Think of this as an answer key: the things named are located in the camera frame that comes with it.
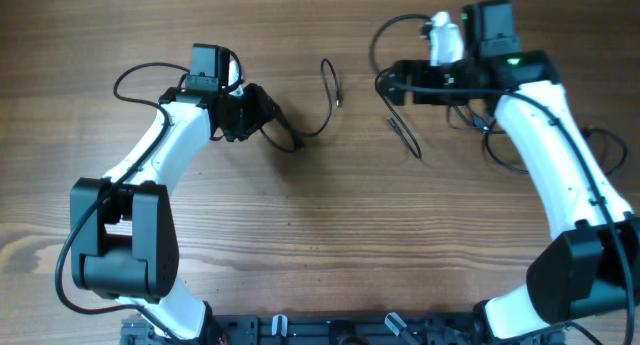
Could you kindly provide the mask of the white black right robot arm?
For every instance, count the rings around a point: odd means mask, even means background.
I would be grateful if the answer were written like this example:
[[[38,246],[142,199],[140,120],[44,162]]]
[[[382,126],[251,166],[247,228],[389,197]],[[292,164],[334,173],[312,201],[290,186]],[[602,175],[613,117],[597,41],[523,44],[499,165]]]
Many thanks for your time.
[[[639,218],[610,184],[570,112],[549,56],[525,51],[509,0],[467,5],[460,23],[422,17],[426,60],[377,71],[388,107],[486,105],[489,130],[508,135],[546,211],[551,242],[516,289],[476,305],[471,344],[509,344],[622,310],[631,343],[639,303]]]

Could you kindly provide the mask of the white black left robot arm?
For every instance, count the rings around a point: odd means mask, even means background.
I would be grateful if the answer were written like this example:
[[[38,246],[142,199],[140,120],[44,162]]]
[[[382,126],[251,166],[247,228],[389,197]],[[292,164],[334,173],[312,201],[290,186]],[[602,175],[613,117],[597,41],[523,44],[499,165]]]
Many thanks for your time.
[[[98,315],[64,292],[63,269],[79,289],[133,310],[160,340],[227,344],[210,305],[178,278],[179,245],[170,195],[197,153],[211,141],[243,141],[271,121],[264,90],[245,84],[230,49],[196,44],[190,67],[151,107],[156,118],[136,146],[101,178],[81,178],[71,189],[71,231],[56,263],[55,290],[74,312]]]

